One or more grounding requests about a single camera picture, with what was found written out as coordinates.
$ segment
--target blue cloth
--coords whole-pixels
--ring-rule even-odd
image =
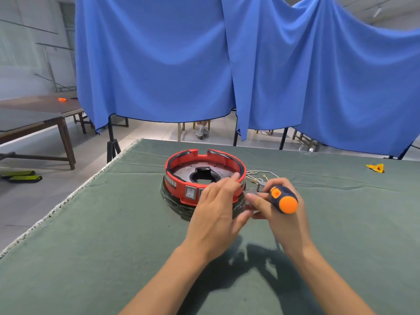
[[[334,0],[77,0],[78,96],[108,116],[294,126],[397,156],[420,133],[420,30],[375,28]]]

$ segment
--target left hand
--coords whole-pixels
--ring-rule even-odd
[[[208,263],[221,256],[252,216],[246,210],[232,219],[234,192],[241,186],[239,174],[207,186],[201,193],[182,247]]]

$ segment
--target screwdriver handle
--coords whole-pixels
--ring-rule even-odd
[[[295,213],[298,207],[297,196],[283,185],[273,185],[270,188],[269,201],[281,213]]]

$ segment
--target gray floor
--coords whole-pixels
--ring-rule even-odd
[[[106,143],[108,133],[101,135],[87,128],[87,134],[81,131],[80,124],[68,118],[69,131],[76,156],[76,169],[70,170],[67,163],[42,160],[4,159],[0,162],[0,171],[31,169],[43,176],[36,184],[10,184],[0,180],[0,251],[29,227],[42,219],[53,207],[63,201],[77,187],[88,180],[106,165]],[[204,141],[196,137],[192,123],[186,124],[186,131],[181,139],[186,142],[232,145],[234,139],[236,117],[234,113],[211,121],[211,134]],[[114,135],[121,149],[141,138],[173,140],[177,139],[177,125],[173,123],[145,122],[130,120],[130,127],[114,127]],[[249,130],[248,139],[238,142],[238,146],[278,149],[283,130],[274,134]],[[298,141],[291,140],[290,130],[284,149],[306,151],[307,148]],[[25,154],[63,155],[63,145],[57,128],[49,128],[31,136],[3,144],[0,153],[15,151]],[[382,158],[380,155],[347,152],[331,147],[322,147],[320,152],[334,154],[350,154]],[[420,150],[411,148],[406,160],[420,161]]]

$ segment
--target forearm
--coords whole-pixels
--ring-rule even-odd
[[[184,247],[177,248],[120,315],[176,314],[206,264],[205,259],[199,255]]]
[[[327,315],[375,314],[315,247],[292,260]]]

